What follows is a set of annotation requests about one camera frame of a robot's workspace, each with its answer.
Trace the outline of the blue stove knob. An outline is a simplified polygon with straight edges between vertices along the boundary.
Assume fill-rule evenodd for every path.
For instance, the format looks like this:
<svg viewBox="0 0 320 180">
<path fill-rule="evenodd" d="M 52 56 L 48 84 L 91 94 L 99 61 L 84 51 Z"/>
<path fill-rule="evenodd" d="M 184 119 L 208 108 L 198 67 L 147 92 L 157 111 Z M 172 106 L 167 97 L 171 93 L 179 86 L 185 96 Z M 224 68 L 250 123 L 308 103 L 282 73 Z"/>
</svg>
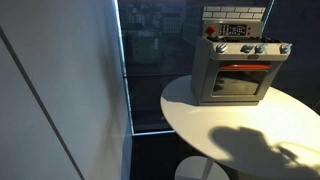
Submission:
<svg viewBox="0 0 320 180">
<path fill-rule="evenodd" d="M 242 48 L 241 48 L 241 52 L 250 53 L 253 48 L 254 48 L 253 45 L 243 45 Z"/>
<path fill-rule="evenodd" d="M 227 44 L 226 43 L 221 43 L 216 47 L 216 51 L 218 53 L 224 53 L 227 50 Z"/>
<path fill-rule="evenodd" d="M 291 51 L 291 46 L 292 46 L 291 43 L 289 43 L 289 44 L 282 44 L 282 45 L 280 46 L 280 53 L 281 53 L 281 54 L 287 54 L 288 52 Z"/>
<path fill-rule="evenodd" d="M 255 53 L 262 53 L 265 51 L 266 45 L 265 44 L 258 44 L 255 47 Z"/>
</svg>

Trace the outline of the grey toy stove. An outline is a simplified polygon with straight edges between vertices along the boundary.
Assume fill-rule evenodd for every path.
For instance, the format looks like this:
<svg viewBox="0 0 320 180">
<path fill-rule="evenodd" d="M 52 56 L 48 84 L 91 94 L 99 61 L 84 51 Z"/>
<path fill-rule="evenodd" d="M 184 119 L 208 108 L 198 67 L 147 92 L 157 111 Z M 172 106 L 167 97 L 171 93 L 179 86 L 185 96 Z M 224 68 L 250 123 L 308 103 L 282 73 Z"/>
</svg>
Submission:
<svg viewBox="0 0 320 180">
<path fill-rule="evenodd" d="M 256 105 L 272 84 L 287 54 L 280 53 L 289 44 L 262 35 L 263 7 L 206 6 L 202 14 L 202 32 L 198 37 L 191 76 L 191 91 L 199 105 Z M 212 35 L 205 33 L 214 26 Z M 216 47 L 227 44 L 224 53 Z M 255 53 L 258 44 L 265 51 Z M 241 52 L 243 45 L 253 45 L 250 53 Z M 223 70 L 220 65 L 264 64 L 265 70 Z"/>
</svg>

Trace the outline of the red dial on backsplash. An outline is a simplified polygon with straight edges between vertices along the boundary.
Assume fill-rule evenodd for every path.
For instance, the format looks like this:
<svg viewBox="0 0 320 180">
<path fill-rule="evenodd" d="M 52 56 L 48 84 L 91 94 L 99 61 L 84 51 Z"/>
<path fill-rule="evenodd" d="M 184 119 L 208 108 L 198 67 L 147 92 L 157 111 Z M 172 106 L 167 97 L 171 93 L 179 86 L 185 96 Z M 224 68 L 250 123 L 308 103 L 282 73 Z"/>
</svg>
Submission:
<svg viewBox="0 0 320 180">
<path fill-rule="evenodd" d="M 215 33 L 215 31 L 216 31 L 216 28 L 215 28 L 214 26 L 208 26 L 207 29 L 206 29 L 206 31 L 205 31 L 205 33 L 206 33 L 207 35 L 212 35 L 212 34 Z"/>
</svg>

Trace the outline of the white round table base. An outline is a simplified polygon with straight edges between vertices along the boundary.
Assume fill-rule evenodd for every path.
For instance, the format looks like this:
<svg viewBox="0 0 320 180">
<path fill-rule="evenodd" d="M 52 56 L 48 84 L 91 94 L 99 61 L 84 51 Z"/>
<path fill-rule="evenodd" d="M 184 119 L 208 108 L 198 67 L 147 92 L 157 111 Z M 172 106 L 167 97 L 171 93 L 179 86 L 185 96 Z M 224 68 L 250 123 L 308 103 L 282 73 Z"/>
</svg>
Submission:
<svg viewBox="0 0 320 180">
<path fill-rule="evenodd" d="M 174 180 L 230 180 L 230 178 L 212 158 L 190 156 L 178 165 Z"/>
</svg>

